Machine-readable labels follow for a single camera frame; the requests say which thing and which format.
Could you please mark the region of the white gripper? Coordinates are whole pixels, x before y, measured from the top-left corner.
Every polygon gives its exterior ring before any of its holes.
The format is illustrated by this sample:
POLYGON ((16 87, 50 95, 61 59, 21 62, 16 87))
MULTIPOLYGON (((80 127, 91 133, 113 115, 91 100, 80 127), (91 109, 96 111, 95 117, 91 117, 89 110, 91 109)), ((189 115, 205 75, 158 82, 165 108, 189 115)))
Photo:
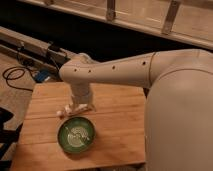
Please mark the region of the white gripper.
POLYGON ((73 111, 93 110, 93 92, 89 83, 71 84, 71 98, 73 111))

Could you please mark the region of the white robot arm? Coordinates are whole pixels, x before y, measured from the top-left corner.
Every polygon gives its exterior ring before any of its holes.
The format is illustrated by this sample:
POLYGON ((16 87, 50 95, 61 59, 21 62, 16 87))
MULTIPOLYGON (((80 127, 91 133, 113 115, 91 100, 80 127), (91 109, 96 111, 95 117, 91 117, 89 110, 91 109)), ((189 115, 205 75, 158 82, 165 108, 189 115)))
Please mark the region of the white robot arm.
POLYGON ((79 53, 59 71, 71 112, 91 105, 92 83, 149 90, 144 113, 147 171, 213 171, 213 52, 182 49, 96 62, 79 53))

